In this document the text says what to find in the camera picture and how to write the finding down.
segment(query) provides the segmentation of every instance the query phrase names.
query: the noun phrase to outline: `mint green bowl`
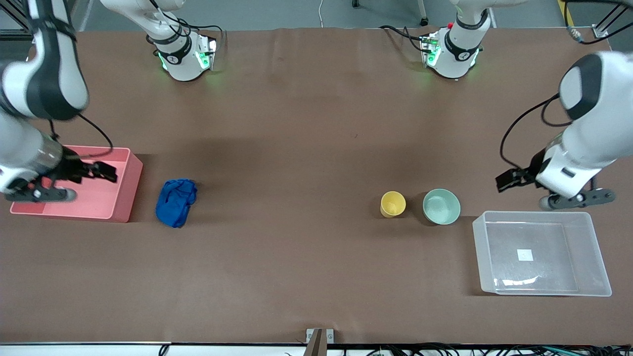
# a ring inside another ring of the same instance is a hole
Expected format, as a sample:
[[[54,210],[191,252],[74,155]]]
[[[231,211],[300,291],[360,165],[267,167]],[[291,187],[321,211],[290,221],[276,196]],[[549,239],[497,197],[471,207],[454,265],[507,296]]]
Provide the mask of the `mint green bowl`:
[[[422,202],[424,216],[438,225],[452,224],[460,217],[461,205],[455,194],[446,189],[433,189]]]

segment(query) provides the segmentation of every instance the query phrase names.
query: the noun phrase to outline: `metal bracket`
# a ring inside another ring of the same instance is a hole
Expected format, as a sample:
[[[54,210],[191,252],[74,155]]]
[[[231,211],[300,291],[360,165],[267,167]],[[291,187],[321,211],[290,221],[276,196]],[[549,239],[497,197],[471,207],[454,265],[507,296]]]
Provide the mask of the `metal bracket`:
[[[308,329],[306,330],[306,338],[309,335],[309,343],[306,347],[306,351],[303,356],[326,356],[327,355],[327,343],[330,338],[326,335],[331,331],[332,341],[334,341],[333,329]]]
[[[19,203],[51,203],[57,201],[73,201],[77,194],[72,189],[56,188],[51,183],[50,188],[42,185],[42,177],[38,177],[32,186],[23,182],[24,187],[11,194],[5,194],[8,201]]]
[[[611,189],[591,189],[581,191],[573,198],[566,199],[558,194],[552,194],[544,197],[541,202],[541,208],[545,210],[560,210],[571,208],[585,208],[591,205],[600,205],[611,203],[615,200],[615,193]]]
[[[609,29],[609,27],[613,25],[615,20],[620,18],[620,16],[622,16],[622,14],[624,14],[626,11],[626,6],[621,6],[618,4],[597,25],[591,25],[591,30],[593,31],[595,38],[598,39],[606,37],[609,34],[607,32],[607,29]]]
[[[306,343],[310,342],[315,330],[324,330],[327,343],[334,343],[334,329],[306,329]]]

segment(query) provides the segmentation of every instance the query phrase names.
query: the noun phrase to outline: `blue cloth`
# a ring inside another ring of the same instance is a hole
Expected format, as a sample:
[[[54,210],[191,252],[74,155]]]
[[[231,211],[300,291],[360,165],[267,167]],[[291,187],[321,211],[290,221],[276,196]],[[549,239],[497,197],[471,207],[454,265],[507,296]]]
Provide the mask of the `blue cloth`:
[[[189,208],[196,202],[196,183],[189,179],[166,181],[158,196],[156,217],[171,227],[182,227]]]

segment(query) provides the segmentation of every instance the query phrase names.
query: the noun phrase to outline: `green led light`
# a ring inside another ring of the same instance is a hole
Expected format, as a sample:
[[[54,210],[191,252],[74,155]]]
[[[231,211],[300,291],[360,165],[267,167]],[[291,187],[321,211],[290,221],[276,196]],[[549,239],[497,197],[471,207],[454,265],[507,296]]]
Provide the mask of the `green led light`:
[[[165,61],[164,61],[164,59],[163,59],[163,56],[162,56],[160,53],[158,53],[158,58],[160,58],[160,61],[161,61],[161,63],[163,64],[163,69],[164,69],[164,70],[167,70],[167,65],[165,64]]]
[[[200,67],[202,67],[202,69],[208,69],[210,64],[209,64],[209,56],[207,56],[205,53],[198,53],[197,54],[197,58],[198,58],[198,62],[200,62]]]
[[[433,49],[433,52],[429,53],[429,58],[428,58],[428,60],[427,60],[427,64],[428,64],[429,66],[431,66],[431,67],[432,67],[432,66],[434,66],[434,65],[437,63],[437,59],[439,58],[439,54],[440,54],[440,52],[441,52],[441,48],[440,48],[440,46],[436,46],[436,47]]]
[[[473,54],[473,60],[470,62],[470,66],[475,65],[475,60],[477,59],[477,55],[479,54],[479,50],[476,50],[475,54]]]

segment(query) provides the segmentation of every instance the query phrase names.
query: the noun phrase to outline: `white label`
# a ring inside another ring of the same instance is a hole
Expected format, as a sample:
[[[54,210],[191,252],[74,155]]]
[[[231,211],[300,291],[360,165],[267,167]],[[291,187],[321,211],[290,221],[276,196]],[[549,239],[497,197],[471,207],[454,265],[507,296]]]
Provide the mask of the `white label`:
[[[532,250],[517,250],[517,256],[519,261],[534,261]]]

